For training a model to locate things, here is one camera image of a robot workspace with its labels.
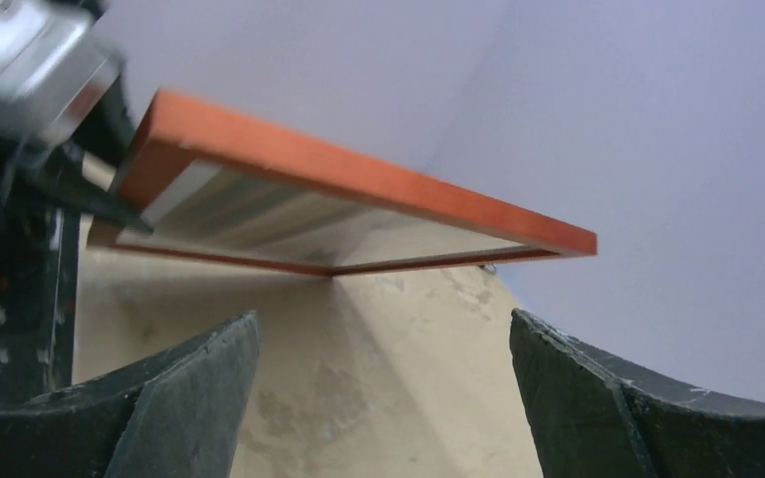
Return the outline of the orange wooden picture frame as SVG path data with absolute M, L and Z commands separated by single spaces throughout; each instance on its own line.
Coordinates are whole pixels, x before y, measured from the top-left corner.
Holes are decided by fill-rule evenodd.
M 100 219 L 91 226 L 89 244 L 320 277 L 590 257 L 598 252 L 593 231 L 171 90 L 153 97 L 133 141 L 131 160 L 115 176 L 113 193 L 134 206 L 153 231 L 144 211 L 195 160 L 517 245 L 505 252 L 325 267 L 120 244 L 120 233 L 141 232 Z

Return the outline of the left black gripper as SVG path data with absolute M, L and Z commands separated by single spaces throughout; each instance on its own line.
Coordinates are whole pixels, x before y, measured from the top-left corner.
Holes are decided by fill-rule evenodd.
M 27 146 L 0 139 L 0 403 L 72 383 L 80 217 L 59 206 L 152 231 L 133 206 L 83 174 L 86 153 L 125 165 L 135 133 L 116 79 L 70 139 L 22 170 Z

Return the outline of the photo print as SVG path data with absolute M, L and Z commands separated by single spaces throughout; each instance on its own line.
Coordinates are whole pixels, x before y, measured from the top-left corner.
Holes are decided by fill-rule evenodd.
M 120 244 L 340 267 L 505 252 L 516 242 L 195 160 Z

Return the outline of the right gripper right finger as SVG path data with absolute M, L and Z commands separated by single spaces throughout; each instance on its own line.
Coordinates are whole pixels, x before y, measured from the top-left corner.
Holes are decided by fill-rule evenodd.
M 521 309 L 512 363 L 546 477 L 765 477 L 765 402 L 679 381 Z

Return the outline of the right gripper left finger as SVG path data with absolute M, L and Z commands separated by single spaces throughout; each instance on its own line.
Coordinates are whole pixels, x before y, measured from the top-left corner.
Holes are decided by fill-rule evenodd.
M 174 347 L 0 404 L 0 477 L 226 477 L 261 345 L 240 314 Z

